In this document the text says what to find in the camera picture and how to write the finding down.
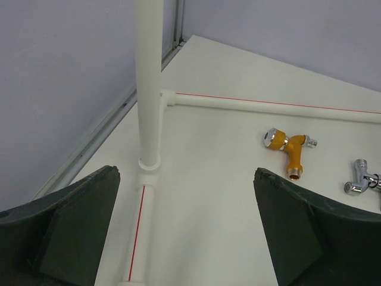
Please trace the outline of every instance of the faucet spout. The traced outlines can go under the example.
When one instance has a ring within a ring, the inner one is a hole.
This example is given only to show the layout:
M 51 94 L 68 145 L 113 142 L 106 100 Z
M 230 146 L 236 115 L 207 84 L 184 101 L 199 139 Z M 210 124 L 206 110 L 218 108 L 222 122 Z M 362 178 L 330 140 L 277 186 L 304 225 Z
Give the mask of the faucet spout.
M 347 182 L 344 191 L 349 195 L 360 195 L 368 188 L 381 190 L 381 181 L 378 174 L 368 173 L 368 163 L 365 159 L 357 159 L 354 163 L 355 181 Z

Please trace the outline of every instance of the yellow tap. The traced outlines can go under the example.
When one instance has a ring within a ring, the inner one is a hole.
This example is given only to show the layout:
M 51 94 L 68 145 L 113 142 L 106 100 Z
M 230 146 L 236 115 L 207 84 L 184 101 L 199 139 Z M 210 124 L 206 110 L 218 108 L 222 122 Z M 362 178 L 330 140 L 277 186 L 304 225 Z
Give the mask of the yellow tap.
M 290 162 L 287 166 L 287 174 L 292 181 L 296 181 L 303 173 L 303 167 L 300 163 L 302 147 L 314 148 L 317 141 L 311 139 L 308 135 L 296 135 L 289 138 L 284 132 L 272 128 L 264 137 L 264 145 L 267 148 L 282 150 L 289 154 Z

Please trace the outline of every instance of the pvc pipe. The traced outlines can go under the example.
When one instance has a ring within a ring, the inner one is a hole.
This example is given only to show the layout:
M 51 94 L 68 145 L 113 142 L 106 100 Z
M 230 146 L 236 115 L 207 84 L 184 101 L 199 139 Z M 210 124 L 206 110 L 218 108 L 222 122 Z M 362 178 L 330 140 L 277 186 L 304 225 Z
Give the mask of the pvc pipe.
M 127 248 L 126 268 L 123 282 L 119 283 L 119 286 L 145 285 L 154 199 L 153 186 L 139 188 L 138 203 L 133 217 L 133 231 Z
M 163 114 L 166 102 L 160 100 L 159 114 L 159 147 Z M 148 250 L 151 243 L 151 221 L 158 184 L 159 168 L 150 169 L 139 160 L 140 174 L 137 181 L 138 199 L 133 215 L 132 231 L 127 245 L 127 258 L 122 282 L 119 286 L 144 286 L 148 268 Z
M 140 160 L 147 168 L 160 164 L 160 88 L 164 0 L 135 0 L 136 89 Z
M 162 92 L 169 105 L 180 104 L 322 119 L 346 120 L 352 122 L 381 123 L 381 113 L 375 111 L 346 110 L 312 105 L 223 98 L 211 95 L 182 94 L 173 91 Z

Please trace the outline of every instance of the white wall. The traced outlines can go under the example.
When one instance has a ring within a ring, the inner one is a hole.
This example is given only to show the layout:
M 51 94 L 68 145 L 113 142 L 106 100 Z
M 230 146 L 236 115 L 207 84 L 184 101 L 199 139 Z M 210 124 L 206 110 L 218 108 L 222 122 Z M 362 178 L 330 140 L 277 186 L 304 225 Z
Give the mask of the white wall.
M 380 0 L 185 0 L 193 34 L 381 91 Z
M 133 0 L 0 1 L 0 211 L 28 202 L 134 85 L 134 36 Z

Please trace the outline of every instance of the red stripe on pipe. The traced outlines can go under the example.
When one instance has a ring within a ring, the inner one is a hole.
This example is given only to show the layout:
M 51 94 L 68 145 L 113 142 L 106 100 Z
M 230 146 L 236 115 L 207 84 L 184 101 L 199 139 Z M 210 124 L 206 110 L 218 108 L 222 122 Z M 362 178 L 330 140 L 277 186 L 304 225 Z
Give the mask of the red stripe on pipe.
M 138 232 L 139 232 L 140 216 L 141 216 L 141 214 L 142 214 L 144 192 L 145 192 L 145 186 L 143 186 L 142 199 L 141 199 L 141 201 L 140 201 L 140 209 L 139 209 L 138 225 L 136 225 L 135 242 L 133 243 L 133 251 L 132 251 L 132 258 L 131 258 L 131 267 L 130 267 L 129 281 L 131 281 L 133 259 L 135 258 L 136 242 L 138 241 Z
M 260 102 L 260 103 L 271 103 L 271 104 L 279 104 L 279 105 L 290 105 L 290 106 L 309 107 L 309 108 L 319 108 L 319 109 L 329 109 L 329 110 L 339 110 L 339 111 L 351 111 L 351 112 L 361 112 L 361 113 L 381 114 L 381 112 L 376 112 L 376 111 L 352 110 L 352 109 L 343 109 L 343 108 L 332 108 L 332 107 L 314 106 L 314 105 L 303 105 L 303 104 L 292 104 L 292 103 L 274 102 L 274 101 L 245 100 L 245 99 L 243 99 L 243 98 L 215 97 L 215 96 L 213 96 L 213 95 L 186 94 L 186 93 L 183 93 L 183 92 L 176 92 L 176 93 L 177 93 L 177 94 L 182 94 L 182 95 L 191 95 L 191 96 L 193 96 L 193 97 L 219 98 L 219 99 L 222 99 L 222 100 L 238 100 L 238 101 L 249 101 L 249 102 Z

